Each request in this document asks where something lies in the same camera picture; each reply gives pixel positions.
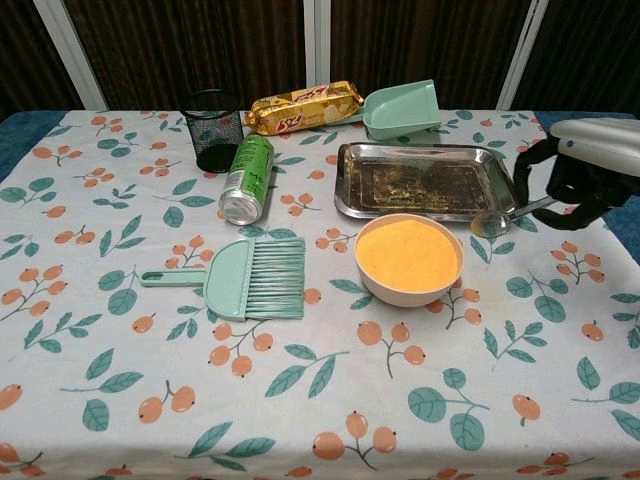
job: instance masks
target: scoop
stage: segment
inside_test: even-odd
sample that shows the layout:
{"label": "scoop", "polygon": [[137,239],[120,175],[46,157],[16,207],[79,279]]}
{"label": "scoop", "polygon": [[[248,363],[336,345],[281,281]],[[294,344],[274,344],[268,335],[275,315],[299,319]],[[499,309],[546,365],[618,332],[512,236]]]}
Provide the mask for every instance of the scoop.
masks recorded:
{"label": "scoop", "polygon": [[471,221],[471,231],[481,238],[495,238],[507,233],[511,228],[511,222],[518,217],[531,213],[537,208],[544,208],[557,200],[549,196],[531,202],[524,207],[520,207],[511,213],[504,213],[498,210],[485,210],[478,213]]}

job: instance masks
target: tablecloth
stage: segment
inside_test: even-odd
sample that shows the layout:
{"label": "tablecloth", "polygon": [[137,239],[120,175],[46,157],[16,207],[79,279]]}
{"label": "tablecloth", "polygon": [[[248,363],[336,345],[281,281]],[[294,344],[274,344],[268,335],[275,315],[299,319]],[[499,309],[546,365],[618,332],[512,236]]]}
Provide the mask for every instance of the tablecloth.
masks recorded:
{"label": "tablecloth", "polygon": [[[512,170],[544,138],[527,111],[442,114],[395,141],[486,146]],[[602,221],[527,217],[497,241],[449,224],[461,279],[400,309],[362,286],[363,222],[333,205],[338,146],[362,125],[271,138],[268,207],[246,227],[220,218],[224,176],[197,169],[179,113],[74,111],[56,128],[0,185],[6,478],[638,475],[639,271]],[[138,282],[293,236],[301,321],[226,323],[198,288]]]}

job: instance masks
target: can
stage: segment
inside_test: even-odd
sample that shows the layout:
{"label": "can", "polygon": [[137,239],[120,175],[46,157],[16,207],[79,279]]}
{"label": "can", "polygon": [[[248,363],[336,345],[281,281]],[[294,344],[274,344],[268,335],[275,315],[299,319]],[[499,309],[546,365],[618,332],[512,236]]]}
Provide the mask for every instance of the can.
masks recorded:
{"label": "can", "polygon": [[220,195],[220,210],[229,222],[247,225],[260,218],[267,197],[273,145],[249,135],[238,147]]}

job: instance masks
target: orange powder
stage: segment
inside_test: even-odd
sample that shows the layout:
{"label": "orange powder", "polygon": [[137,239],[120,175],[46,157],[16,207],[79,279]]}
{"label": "orange powder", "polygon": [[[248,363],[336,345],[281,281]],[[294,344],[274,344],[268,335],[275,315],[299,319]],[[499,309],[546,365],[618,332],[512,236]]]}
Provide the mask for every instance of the orange powder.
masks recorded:
{"label": "orange powder", "polygon": [[358,239],[360,266],[377,282],[406,292],[437,290],[453,282],[458,258],[451,241],[416,220],[383,225]]}

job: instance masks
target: dustpan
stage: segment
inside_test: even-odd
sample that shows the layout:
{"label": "dustpan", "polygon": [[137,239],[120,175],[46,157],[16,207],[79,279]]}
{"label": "dustpan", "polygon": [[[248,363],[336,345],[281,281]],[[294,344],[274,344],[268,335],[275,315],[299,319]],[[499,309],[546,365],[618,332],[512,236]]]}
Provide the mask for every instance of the dustpan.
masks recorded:
{"label": "dustpan", "polygon": [[346,118],[329,125],[364,122],[374,140],[387,140],[440,125],[440,111],[433,80],[407,83],[376,90],[364,106]]}

